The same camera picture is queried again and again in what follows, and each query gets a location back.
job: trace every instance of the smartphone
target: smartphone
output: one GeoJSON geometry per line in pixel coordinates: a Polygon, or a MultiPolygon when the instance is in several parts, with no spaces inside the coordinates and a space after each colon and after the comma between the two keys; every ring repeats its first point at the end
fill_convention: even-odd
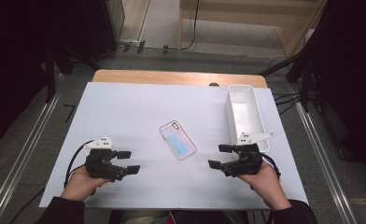
{"type": "Polygon", "coordinates": [[[179,160],[186,159],[197,150],[176,120],[163,125],[160,133],[179,160]]]}

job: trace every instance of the gray carpet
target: gray carpet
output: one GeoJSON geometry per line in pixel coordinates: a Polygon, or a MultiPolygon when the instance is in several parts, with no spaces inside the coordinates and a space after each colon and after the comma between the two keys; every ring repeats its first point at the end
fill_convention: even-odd
{"type": "MultiPolygon", "coordinates": [[[[268,68],[271,59],[249,58],[244,56],[226,56],[191,52],[170,51],[163,55],[162,51],[145,49],[136,54],[132,49],[128,52],[116,52],[104,57],[99,62],[102,67],[110,69],[131,70],[162,70],[211,72],[225,74],[257,74],[268,68]]],[[[285,71],[279,75],[266,78],[272,92],[290,93],[289,84],[284,80],[285,71]]],[[[70,107],[63,105],[78,105],[87,82],[92,80],[94,71],[82,63],[75,63],[72,75],[66,75],[61,84],[61,95],[55,106],[47,126],[42,133],[36,148],[21,180],[11,196],[0,223],[8,223],[19,209],[32,198],[49,179],[54,162],[56,161],[64,137],[68,132],[71,119],[70,107]]],[[[44,106],[46,90],[40,92],[27,109],[20,115],[6,136],[0,142],[0,184],[19,155],[24,142],[44,106]]],[[[366,223],[366,166],[360,162],[342,161],[338,150],[331,138],[327,124],[323,118],[311,109],[318,132],[328,149],[328,155],[336,168],[348,198],[355,199],[353,209],[359,223],[366,223]]],[[[314,150],[302,125],[295,107],[281,115],[282,123],[293,152],[304,189],[313,208],[318,223],[343,223],[337,211],[331,192],[321,172],[314,150]]],[[[42,214],[38,208],[40,197],[37,198],[18,219],[17,223],[33,223],[42,214]]],[[[107,223],[110,211],[103,209],[87,209],[86,223],[107,223]]],[[[260,214],[255,214],[256,223],[262,223],[260,214]]]]}

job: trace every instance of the black cable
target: black cable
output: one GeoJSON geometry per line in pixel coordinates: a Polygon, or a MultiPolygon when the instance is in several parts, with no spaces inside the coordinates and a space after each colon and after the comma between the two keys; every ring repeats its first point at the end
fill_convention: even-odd
{"type": "Polygon", "coordinates": [[[294,92],[294,93],[273,93],[273,95],[300,95],[301,92],[294,92]]]}
{"type": "Polygon", "coordinates": [[[282,112],[280,112],[279,113],[279,116],[281,116],[282,114],[284,114],[286,111],[288,111],[289,109],[291,109],[296,104],[297,104],[297,102],[293,102],[293,104],[291,104],[288,108],[286,108],[285,110],[283,110],[282,112]]]}
{"type": "MultiPolygon", "coordinates": [[[[193,35],[194,37],[192,38],[191,40],[191,43],[189,44],[188,47],[185,47],[183,49],[178,49],[178,48],[175,48],[175,49],[160,49],[160,48],[143,48],[143,49],[158,49],[158,50],[186,50],[186,49],[189,49],[191,48],[192,44],[194,44],[194,41],[195,41],[195,35],[196,35],[196,27],[197,27],[197,17],[198,17],[198,6],[200,5],[200,0],[197,0],[197,6],[195,8],[195,16],[194,16],[194,31],[193,31],[193,35]]],[[[138,46],[135,46],[135,45],[129,45],[130,48],[134,48],[134,49],[139,49],[138,46]]]]}
{"type": "Polygon", "coordinates": [[[297,98],[291,98],[290,100],[287,100],[287,101],[282,101],[282,102],[275,103],[275,105],[284,105],[284,104],[286,104],[286,103],[290,103],[290,102],[292,102],[292,101],[297,102],[297,101],[298,101],[298,99],[297,99],[297,98]]]}
{"type": "Polygon", "coordinates": [[[71,176],[71,175],[72,175],[72,173],[76,171],[76,169],[78,169],[78,168],[82,167],[83,165],[85,165],[85,164],[79,165],[78,167],[76,167],[75,169],[73,169],[73,170],[69,173],[69,176],[71,176]]]}
{"type": "Polygon", "coordinates": [[[72,168],[72,165],[73,165],[73,162],[74,162],[74,161],[75,161],[75,159],[76,159],[76,156],[77,156],[77,155],[78,155],[78,153],[81,151],[81,149],[83,149],[83,148],[84,148],[84,146],[85,146],[86,144],[89,144],[89,143],[90,143],[90,142],[92,142],[92,141],[93,141],[93,140],[91,140],[91,141],[88,141],[88,142],[84,143],[81,147],[79,147],[79,148],[77,149],[77,151],[76,151],[75,155],[73,156],[72,160],[71,160],[71,161],[70,161],[70,163],[69,163],[69,166],[67,167],[66,177],[65,177],[65,179],[64,179],[64,183],[63,183],[63,187],[64,187],[64,188],[66,187],[67,182],[69,181],[70,169],[72,168]]]}
{"type": "MultiPolygon", "coordinates": [[[[289,60],[288,57],[276,57],[276,58],[273,58],[271,61],[268,62],[268,68],[271,68],[271,62],[273,62],[276,59],[287,59],[287,60],[289,60]]],[[[273,74],[276,75],[276,76],[278,76],[278,77],[283,76],[282,74],[277,74],[275,72],[273,72],[273,74]]]]}
{"type": "Polygon", "coordinates": [[[25,210],[25,208],[27,206],[29,206],[29,204],[32,203],[32,201],[34,201],[40,194],[42,194],[44,192],[46,188],[44,187],[43,189],[41,189],[31,200],[29,200],[29,202],[27,202],[21,209],[20,211],[18,211],[18,213],[14,216],[14,218],[12,218],[8,224],[13,224],[17,221],[18,217],[21,215],[21,213],[23,212],[23,210],[25,210]]]}
{"type": "Polygon", "coordinates": [[[279,172],[279,169],[276,166],[276,163],[274,162],[274,160],[271,157],[265,155],[264,153],[260,153],[260,154],[262,155],[263,158],[265,158],[265,160],[267,160],[269,163],[271,163],[273,165],[276,175],[278,176],[278,179],[279,179],[279,177],[281,176],[281,173],[279,172]]]}
{"type": "Polygon", "coordinates": [[[278,96],[278,97],[274,98],[274,100],[277,101],[277,100],[280,100],[280,99],[282,99],[284,97],[288,97],[288,96],[295,97],[294,95],[291,95],[291,94],[289,94],[289,95],[281,95],[281,96],[278,96]]]}

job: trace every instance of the floor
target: floor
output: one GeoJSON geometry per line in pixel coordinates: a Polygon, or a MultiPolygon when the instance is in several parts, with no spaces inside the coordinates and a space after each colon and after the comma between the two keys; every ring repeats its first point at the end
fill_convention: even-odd
{"type": "MultiPolygon", "coordinates": [[[[136,14],[136,18],[139,18],[137,22],[139,27],[141,27],[141,29],[129,28],[129,23],[127,22],[125,28],[130,30],[125,31],[125,33],[123,30],[123,34],[121,34],[123,41],[135,43],[136,41],[146,40],[146,48],[161,49],[164,45],[169,46],[169,48],[177,46],[178,0],[123,0],[123,3],[135,3],[131,7],[133,9],[129,10],[135,11],[132,14],[136,14]]],[[[126,11],[127,17],[132,14],[126,11]]],[[[183,36],[183,46],[189,45],[192,40],[193,21],[186,21],[185,27],[187,32],[183,36]]],[[[214,54],[216,55],[215,57],[219,57],[222,60],[226,59],[226,57],[242,62],[258,59],[259,62],[263,62],[261,68],[267,68],[281,62],[285,57],[274,27],[209,21],[197,21],[195,42],[188,52],[214,54]]],[[[132,52],[127,55],[135,57],[135,54],[132,52]]],[[[154,56],[144,52],[144,57],[154,56]]],[[[179,64],[178,59],[181,58],[178,57],[180,56],[176,57],[173,60],[174,64],[165,63],[162,65],[165,70],[173,70],[175,67],[189,69],[187,64],[179,64]]],[[[140,67],[137,64],[116,64],[110,58],[103,61],[103,66],[118,69],[140,67]]],[[[223,71],[223,64],[214,69],[223,71]]],[[[240,63],[235,68],[229,66],[226,69],[230,69],[230,71],[237,69],[236,71],[233,70],[233,72],[239,74],[246,74],[245,70],[250,70],[250,68],[246,68],[240,63]]],[[[296,87],[294,85],[291,87],[286,82],[284,75],[287,71],[288,69],[286,68],[266,78],[267,84],[273,92],[286,92],[292,91],[292,88],[300,88],[300,86],[296,87]]],[[[93,71],[86,66],[82,66],[82,64],[76,64],[73,76],[61,76],[58,78],[58,85],[64,88],[62,88],[63,91],[57,92],[59,100],[56,105],[44,105],[43,101],[46,91],[40,92],[0,142],[0,195],[6,194],[4,200],[7,202],[4,204],[4,207],[1,207],[4,213],[0,214],[0,223],[8,223],[19,208],[46,184],[45,181],[50,174],[50,167],[54,163],[54,160],[49,160],[48,158],[56,158],[58,156],[59,149],[71,122],[71,118],[68,117],[71,111],[69,106],[78,105],[79,95],[85,88],[85,84],[91,81],[92,76],[93,71]],[[48,116],[49,121],[47,125],[37,123],[39,114],[48,116]],[[34,139],[34,146],[27,145],[26,140],[28,136],[32,136],[34,139]],[[22,157],[20,153],[23,148],[29,148],[29,157],[31,159],[27,161],[21,160],[24,167],[21,173],[18,174],[20,181],[9,186],[3,186],[4,183],[6,184],[7,179],[13,177],[9,176],[11,168],[16,167],[14,162],[22,157]]],[[[332,183],[329,183],[327,178],[325,178],[324,170],[319,165],[319,157],[315,153],[316,150],[313,149],[314,145],[319,146],[319,144],[314,144],[308,137],[307,130],[303,125],[303,120],[308,121],[308,118],[300,119],[301,114],[299,111],[299,106],[297,108],[292,107],[289,113],[283,117],[281,116],[281,119],[309,202],[316,214],[321,214],[318,217],[318,222],[366,223],[366,165],[360,162],[346,162],[339,158],[338,147],[328,131],[327,123],[317,113],[317,110],[310,105],[308,118],[317,131],[320,147],[325,150],[326,156],[331,163],[331,168],[336,174],[337,184],[342,188],[343,196],[349,201],[348,209],[352,209],[351,212],[354,216],[348,222],[343,222],[343,218],[341,218],[336,208],[339,202],[334,201],[331,197],[332,183]],[[298,134],[303,134],[302,136],[306,137],[299,141],[297,139],[298,134]]],[[[37,208],[38,200],[37,198],[22,214],[21,223],[34,222],[42,214],[42,210],[37,208]]],[[[107,223],[109,214],[109,211],[106,210],[88,209],[86,222],[107,223]]],[[[261,219],[259,215],[255,215],[257,220],[261,219]]]]}

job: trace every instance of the wooden furniture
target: wooden furniture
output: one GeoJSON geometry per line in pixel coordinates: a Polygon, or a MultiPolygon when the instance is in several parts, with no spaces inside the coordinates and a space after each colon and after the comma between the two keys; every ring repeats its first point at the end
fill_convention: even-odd
{"type": "Polygon", "coordinates": [[[121,0],[125,21],[122,26],[120,41],[121,42],[138,42],[142,36],[145,27],[148,9],[150,8],[150,0],[121,0]]]}
{"type": "MultiPolygon", "coordinates": [[[[200,0],[198,21],[222,21],[275,26],[287,56],[300,49],[315,28],[327,0],[200,0]]],[[[182,20],[194,20],[197,0],[180,0],[178,47],[182,20]]]]}
{"type": "Polygon", "coordinates": [[[132,70],[98,70],[93,76],[93,82],[126,82],[142,84],[175,84],[208,86],[218,83],[228,87],[232,84],[247,84],[253,87],[267,88],[265,78],[253,75],[225,75],[213,73],[162,72],[162,71],[132,71],[132,70]]]}

